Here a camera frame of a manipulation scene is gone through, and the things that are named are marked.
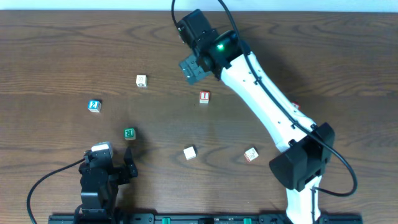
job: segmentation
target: black cable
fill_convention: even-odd
[[[79,220],[79,212],[80,209],[82,208],[83,204],[77,206],[77,208],[75,209],[75,214],[73,215],[73,224],[77,224],[78,220]]]
[[[321,139],[319,139],[317,136],[313,135],[309,130],[307,130],[306,128],[304,128],[297,120],[295,120],[290,114],[289,112],[286,111],[286,109],[275,99],[275,97],[272,95],[272,93],[267,89],[267,87],[263,84],[263,82],[261,81],[261,79],[259,78],[259,76],[257,75],[255,69],[253,68],[250,60],[249,60],[249,52],[246,52],[246,49],[242,46],[242,40],[240,38],[240,34],[238,31],[238,28],[236,27],[235,21],[231,15],[231,12],[229,11],[229,9],[226,7],[225,3],[222,0],[218,0],[218,2],[223,6],[225,13],[227,14],[229,21],[231,22],[231,25],[236,33],[236,37],[238,38],[238,42],[239,42],[239,46],[243,52],[244,55],[244,59],[246,60],[246,63],[248,64],[248,67],[250,68],[251,73],[253,74],[254,78],[256,78],[256,83],[258,83],[262,89],[267,93],[268,97],[277,105],[277,107],[281,110],[281,112],[283,112],[283,114],[286,115],[286,117],[288,117],[288,119],[293,123],[293,125],[295,125],[296,127],[298,127],[300,130],[302,130],[305,134],[307,134],[310,138],[314,139],[317,143],[319,143],[321,146],[323,146],[324,148],[326,148],[327,150],[329,150],[332,154],[334,154],[348,169],[349,173],[351,174],[351,177],[353,179],[353,188],[347,192],[347,193],[336,193],[336,192],[332,192],[329,190],[325,190],[319,187],[315,187],[315,189],[324,192],[326,194],[330,194],[333,196],[337,196],[337,197],[347,197],[350,195],[353,195],[355,193],[355,191],[358,188],[358,180],[356,178],[355,172],[353,170],[353,168],[350,166],[350,164],[344,159],[344,157],[342,155],[340,155],[336,150],[334,150],[332,147],[330,147],[329,145],[327,145],[326,143],[324,143]]]
[[[42,178],[40,178],[40,180],[38,180],[38,181],[36,182],[36,184],[33,185],[33,187],[32,187],[32,188],[30,189],[30,191],[29,191],[29,194],[27,195],[27,200],[26,200],[26,209],[27,209],[27,213],[28,213],[29,218],[30,218],[30,220],[32,221],[33,224],[37,224],[37,222],[36,222],[35,218],[33,217],[32,209],[31,209],[31,207],[30,207],[30,198],[32,198],[33,191],[36,189],[36,187],[37,187],[41,182],[43,182],[43,180],[45,180],[47,177],[50,177],[51,175],[54,175],[54,174],[56,174],[57,172],[61,172],[61,171],[63,171],[63,170],[66,170],[67,168],[71,168],[71,167],[73,167],[73,166],[75,166],[75,165],[77,165],[77,164],[79,164],[79,163],[81,163],[81,162],[83,162],[83,161],[84,161],[84,159],[80,159],[79,161],[74,162],[74,163],[72,163],[72,164],[70,164],[70,165],[67,165],[66,167],[62,167],[61,169],[57,169],[57,170],[55,170],[55,171],[53,171],[53,172],[50,172],[49,174],[47,174],[47,175],[43,176]]]
[[[172,0],[172,19],[173,19],[175,28],[177,28],[177,21],[175,20],[175,16],[174,16],[174,4],[175,4],[175,0]]]

